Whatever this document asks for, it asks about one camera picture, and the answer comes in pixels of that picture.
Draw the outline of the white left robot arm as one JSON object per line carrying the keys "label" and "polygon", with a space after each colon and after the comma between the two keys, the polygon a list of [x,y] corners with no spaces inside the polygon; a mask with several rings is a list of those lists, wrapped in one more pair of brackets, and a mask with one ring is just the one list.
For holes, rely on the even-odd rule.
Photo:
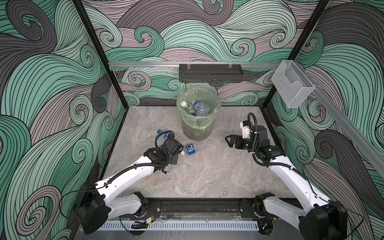
{"label": "white left robot arm", "polygon": [[98,182],[85,182],[78,190],[73,211],[86,235],[102,227],[107,220],[122,215],[145,215],[148,201],[140,192],[128,197],[121,193],[139,180],[177,163],[184,146],[175,139],[167,139],[160,147],[148,149],[127,168]]}

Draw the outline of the clear acrylic wall holder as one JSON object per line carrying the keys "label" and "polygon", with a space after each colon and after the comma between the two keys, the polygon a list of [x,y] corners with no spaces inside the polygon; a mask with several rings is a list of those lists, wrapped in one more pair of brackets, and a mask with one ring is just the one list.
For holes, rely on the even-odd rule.
{"label": "clear acrylic wall holder", "polygon": [[293,60],[280,63],[272,76],[272,83],[289,109],[299,108],[315,90],[305,69]]}

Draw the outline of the black frame post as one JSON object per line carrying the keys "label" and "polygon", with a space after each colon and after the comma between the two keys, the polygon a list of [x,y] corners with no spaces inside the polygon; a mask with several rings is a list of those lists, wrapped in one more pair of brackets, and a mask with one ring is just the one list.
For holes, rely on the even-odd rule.
{"label": "black frame post", "polygon": [[[295,60],[297,56],[299,55],[299,52],[301,51],[304,44],[307,42],[308,38],[310,37],[310,34],[314,30],[317,22],[319,21],[322,13],[326,9],[327,5],[329,3],[329,0],[321,0],[316,5],[311,17],[308,19],[308,22],[305,25],[305,28],[303,32],[301,33],[298,41],[296,42],[293,50],[291,51],[291,54],[288,57],[288,60]],[[263,102],[262,110],[265,111],[267,107],[269,106],[270,102],[272,101],[272,98],[274,97],[276,93],[276,87],[273,86],[270,90],[268,96]]]}
{"label": "black frame post", "polygon": [[125,111],[127,112],[129,110],[129,106],[127,104],[127,101],[124,97],[124,94],[119,86],[119,82],[117,80],[117,77],[115,75],[115,73],[110,69],[109,67],[109,61],[107,59],[107,56],[102,48],[102,45],[97,37],[97,34],[96,34],[96,31],[91,23],[91,20],[87,14],[87,11],[85,9],[85,6],[83,4],[82,1],[80,0],[73,0],[73,4],[78,12],[78,15],[90,37],[90,40],[92,42],[92,44],[94,45],[94,47],[96,48],[96,52],[102,62],[102,65],[104,67],[104,69],[106,70],[106,73],[115,89],[115,91],[117,92],[117,95],[120,99],[120,101],[122,102],[123,104],[123,107],[125,109]]}

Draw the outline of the aluminium right rail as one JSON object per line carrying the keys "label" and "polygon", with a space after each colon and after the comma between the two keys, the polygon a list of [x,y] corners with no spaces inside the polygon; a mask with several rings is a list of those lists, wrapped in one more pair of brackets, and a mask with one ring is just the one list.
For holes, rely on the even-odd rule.
{"label": "aluminium right rail", "polygon": [[310,67],[306,71],[302,65],[296,63],[297,74],[299,79],[312,88],[313,94],[326,108],[328,113],[336,121],[340,128],[343,129],[358,152],[374,167],[374,169],[384,176],[384,156],[381,150],[361,132],[355,124],[348,118],[347,100],[350,96],[354,97],[354,90],[342,90],[330,74],[317,67]]}

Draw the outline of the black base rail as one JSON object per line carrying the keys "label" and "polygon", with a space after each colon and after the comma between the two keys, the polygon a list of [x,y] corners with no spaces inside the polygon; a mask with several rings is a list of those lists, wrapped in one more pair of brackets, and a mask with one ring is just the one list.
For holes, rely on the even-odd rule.
{"label": "black base rail", "polygon": [[255,198],[147,198],[145,213],[161,219],[176,216],[272,217]]}

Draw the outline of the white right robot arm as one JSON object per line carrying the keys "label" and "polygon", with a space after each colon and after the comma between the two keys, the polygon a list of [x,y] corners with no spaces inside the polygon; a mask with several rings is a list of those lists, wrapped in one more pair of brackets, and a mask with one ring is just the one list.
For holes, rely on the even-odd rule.
{"label": "white right robot arm", "polygon": [[257,216],[276,216],[295,227],[305,240],[345,240],[347,238],[347,210],[340,202],[333,202],[317,190],[309,179],[294,167],[282,149],[258,137],[244,139],[230,135],[225,138],[230,148],[246,150],[256,164],[274,172],[291,190],[300,203],[296,207],[265,193],[255,197]]}

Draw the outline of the black perforated wall shelf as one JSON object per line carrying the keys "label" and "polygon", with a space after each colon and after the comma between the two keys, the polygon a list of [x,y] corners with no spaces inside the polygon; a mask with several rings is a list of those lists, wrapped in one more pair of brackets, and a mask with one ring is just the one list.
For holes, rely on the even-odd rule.
{"label": "black perforated wall shelf", "polygon": [[240,83],[244,72],[238,64],[182,64],[179,80],[182,83]]}

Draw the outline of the clear bottle green white label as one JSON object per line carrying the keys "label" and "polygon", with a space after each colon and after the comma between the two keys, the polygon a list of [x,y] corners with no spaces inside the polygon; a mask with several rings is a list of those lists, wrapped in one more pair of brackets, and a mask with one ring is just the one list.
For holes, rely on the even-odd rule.
{"label": "clear bottle green white label", "polygon": [[182,101],[181,107],[189,115],[196,116],[196,110],[191,103],[188,103],[186,101]]}

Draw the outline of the Pepsi bottle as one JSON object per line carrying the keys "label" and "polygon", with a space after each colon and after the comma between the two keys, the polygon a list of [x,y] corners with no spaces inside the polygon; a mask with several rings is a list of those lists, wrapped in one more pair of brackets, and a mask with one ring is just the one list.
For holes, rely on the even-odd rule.
{"label": "Pepsi bottle", "polygon": [[157,130],[157,134],[158,135],[156,136],[156,139],[163,137],[166,140],[168,138],[174,138],[175,137],[175,133],[173,131],[170,131],[170,130]]}
{"label": "Pepsi bottle", "polygon": [[198,117],[205,117],[210,114],[210,106],[201,101],[193,102],[193,107],[196,110],[196,115]]}

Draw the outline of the black left frame post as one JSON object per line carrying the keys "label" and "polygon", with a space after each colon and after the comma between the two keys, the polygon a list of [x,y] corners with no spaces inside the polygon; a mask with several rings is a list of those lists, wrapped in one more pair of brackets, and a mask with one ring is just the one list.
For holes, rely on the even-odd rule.
{"label": "black left frame post", "polygon": [[115,91],[117,92],[117,95],[120,99],[120,101],[122,102],[123,104],[123,107],[125,109],[125,111],[127,112],[129,110],[129,106],[127,104],[127,101],[124,97],[124,94],[119,86],[119,82],[117,80],[117,77],[115,75],[115,73],[110,69],[109,67],[109,61],[107,59],[107,56],[102,48],[102,45],[97,37],[97,34],[96,34],[96,31],[91,23],[91,20],[87,14],[87,11],[85,9],[85,6],[83,4],[82,1],[80,0],[73,0],[73,4],[78,12],[78,15],[90,37],[90,40],[92,42],[92,44],[94,45],[94,47],[96,48],[96,52],[102,62],[102,65],[104,67],[104,69],[106,70],[106,73],[115,89]]}

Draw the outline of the white cap blue label bottle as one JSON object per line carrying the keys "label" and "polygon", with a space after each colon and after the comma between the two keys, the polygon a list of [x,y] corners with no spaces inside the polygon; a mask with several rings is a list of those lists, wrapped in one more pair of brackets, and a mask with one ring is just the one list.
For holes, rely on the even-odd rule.
{"label": "white cap blue label bottle", "polygon": [[191,155],[194,155],[196,153],[196,148],[194,145],[187,145],[183,148],[183,150],[181,151],[181,155],[184,156],[184,155],[188,155],[188,156],[191,156]]}

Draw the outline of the black right frame post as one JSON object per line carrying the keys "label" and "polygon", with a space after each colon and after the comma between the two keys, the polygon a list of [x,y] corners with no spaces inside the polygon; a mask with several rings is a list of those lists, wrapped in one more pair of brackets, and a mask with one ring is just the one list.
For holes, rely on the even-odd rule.
{"label": "black right frame post", "polygon": [[[322,13],[326,9],[327,5],[329,3],[329,0],[321,0],[316,5],[311,17],[308,19],[308,22],[305,25],[305,28],[303,32],[301,33],[298,41],[296,42],[293,50],[291,51],[291,54],[288,57],[288,60],[295,60],[297,56],[299,55],[299,52],[301,51],[304,44],[307,42],[308,38],[310,37],[310,34],[314,30],[317,22],[319,21]],[[274,97],[276,93],[276,87],[273,86],[270,90],[268,96],[263,102],[262,110],[265,111],[267,107],[269,106],[270,102],[272,101],[272,98]]]}

